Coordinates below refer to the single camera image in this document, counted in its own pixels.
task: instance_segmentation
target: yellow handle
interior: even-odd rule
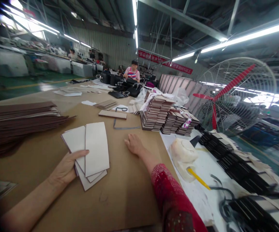
[[[191,168],[188,168],[188,172],[191,173],[205,188],[211,190],[209,186]]]

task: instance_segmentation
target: factory floor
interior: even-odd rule
[[[0,77],[0,101],[19,97],[40,91],[47,91],[66,86],[70,80],[83,79],[73,74],[60,74],[51,71],[43,72],[43,75],[35,77]],[[279,148],[263,147],[253,144],[240,136],[231,137],[243,151],[251,152],[262,162],[268,164],[279,176]]]

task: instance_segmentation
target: plastic bag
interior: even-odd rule
[[[135,100],[131,100],[129,104],[134,105],[135,103],[138,103],[143,105],[145,102],[145,96],[147,91],[148,90],[146,88],[141,88],[139,95],[135,98]]]
[[[177,88],[172,94],[174,95],[173,100],[177,102],[174,106],[184,106],[189,101],[189,97],[184,88]]]

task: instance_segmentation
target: fan blade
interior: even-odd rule
[[[213,111],[212,111],[212,128],[214,130],[217,129],[217,109],[215,103],[212,103]]]
[[[235,85],[237,85],[242,79],[248,75],[255,68],[255,64],[248,67],[244,70],[241,74],[239,74],[234,80],[232,80],[227,86],[224,87],[214,98],[213,101],[217,100],[219,97],[224,95],[225,93],[229,92]]]
[[[213,98],[210,97],[210,96],[207,96],[207,95],[204,95],[204,94],[200,94],[200,93],[193,93],[193,96],[194,97],[199,97],[199,98],[202,98],[202,99],[209,99],[209,100],[212,100]]]

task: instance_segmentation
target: woman's hair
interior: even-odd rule
[[[137,60],[132,60],[132,64],[138,65]]]

